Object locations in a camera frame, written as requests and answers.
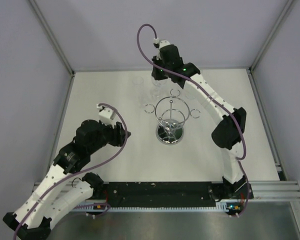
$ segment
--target white panel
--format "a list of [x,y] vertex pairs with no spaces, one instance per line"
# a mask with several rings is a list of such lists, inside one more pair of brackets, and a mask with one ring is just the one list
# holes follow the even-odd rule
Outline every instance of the white panel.
[[[248,177],[252,181],[279,180],[246,70],[204,70],[202,74],[227,102],[247,111],[247,158],[242,165]],[[83,121],[98,120],[97,103],[108,103],[122,114],[131,137],[120,156],[95,170],[104,181],[221,181],[222,155],[211,139],[216,125],[207,111],[183,95],[190,109],[200,109],[200,118],[185,123],[180,143],[164,145],[156,137],[158,122],[154,114],[145,113],[135,102],[134,76],[144,77],[151,87],[150,71],[76,73],[57,150],[73,139]],[[109,145],[100,149],[88,166],[105,161],[116,151],[117,147]]]
[[[199,67],[249,67],[287,0],[37,0],[75,70],[149,68],[136,35],[160,38]],[[156,55],[153,34],[141,45]]]
[[288,175],[300,184],[300,0],[255,71]]
[[27,2],[0,0],[0,240],[46,170],[69,80]]

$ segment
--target round metal base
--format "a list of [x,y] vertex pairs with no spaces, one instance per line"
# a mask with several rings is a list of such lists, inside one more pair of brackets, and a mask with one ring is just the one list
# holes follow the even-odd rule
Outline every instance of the round metal base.
[[[167,122],[165,127],[161,124],[157,126],[155,131],[156,137],[161,143],[166,145],[175,145],[179,143],[184,137],[184,128],[174,119],[167,119],[165,121]],[[170,132],[165,129],[169,128],[169,125],[177,127],[175,127],[174,131]]]

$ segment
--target white table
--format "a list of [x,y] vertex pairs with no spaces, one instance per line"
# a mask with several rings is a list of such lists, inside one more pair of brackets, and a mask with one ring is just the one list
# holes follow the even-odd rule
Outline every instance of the white table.
[[[244,137],[247,157],[242,165],[251,181],[278,181],[275,162],[245,69],[202,70],[205,80],[234,107],[247,111]],[[137,107],[132,79],[141,76],[146,86],[152,86],[150,71],[78,72],[75,75],[67,105],[57,153],[76,134],[76,129],[88,119],[99,120],[97,103],[116,107],[132,133],[126,148],[110,163],[97,168],[104,181],[221,181],[223,162],[220,149],[213,143],[211,133],[216,125],[207,111],[195,100],[181,98],[190,109],[199,109],[200,118],[184,125],[183,140],[172,146],[157,140],[158,122],[154,114]],[[167,83],[166,94],[176,84]],[[107,145],[91,156],[91,167],[111,157],[119,148]]]

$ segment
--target gray floor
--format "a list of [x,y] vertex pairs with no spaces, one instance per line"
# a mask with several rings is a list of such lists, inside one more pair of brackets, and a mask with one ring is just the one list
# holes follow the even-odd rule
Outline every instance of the gray floor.
[[289,203],[250,203],[239,219],[224,213],[108,213],[65,217],[48,240],[299,240]]

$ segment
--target robotic arm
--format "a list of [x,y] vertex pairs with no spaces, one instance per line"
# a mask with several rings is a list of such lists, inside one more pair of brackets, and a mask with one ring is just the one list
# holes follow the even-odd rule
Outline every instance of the robotic arm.
[[180,76],[167,73],[155,66],[153,67],[151,75],[155,80],[160,81],[171,78],[172,82],[178,84],[182,89],[196,97],[199,103],[211,115],[213,121],[217,125],[212,132],[211,137],[214,143],[220,147],[222,151],[224,165],[223,183],[227,186],[230,194],[233,194],[241,189],[246,183],[245,176],[243,175],[236,158],[243,154],[243,146],[234,121],[227,112],[216,105],[212,99],[222,103],[222,106],[228,110],[228,112],[232,113],[237,120],[242,133],[245,131],[246,123],[247,113],[245,109],[242,107],[236,109],[222,99],[204,80],[200,70],[193,63],[184,64],[182,57],[179,55],[178,48],[175,45],[170,44],[167,40],[160,40],[159,38],[155,38],[153,44],[158,49],[158,54],[152,58],[155,65],[191,78],[208,93],[208,95],[204,94],[194,83],[186,81]]
[[107,144],[114,147],[123,145],[126,137],[125,130],[120,122],[113,123],[116,116],[114,111],[107,107],[98,108],[100,121],[84,121],[76,130],[72,142],[60,149],[47,175],[30,198],[15,212],[9,212],[4,216],[3,221],[15,231],[30,209],[39,203],[17,233],[21,240],[47,239],[58,221],[79,203],[92,196],[102,199],[103,181],[91,172],[61,198],[56,200],[67,181],[57,185],[43,199],[40,199],[56,182],[80,172],[90,162],[91,155],[102,147]]

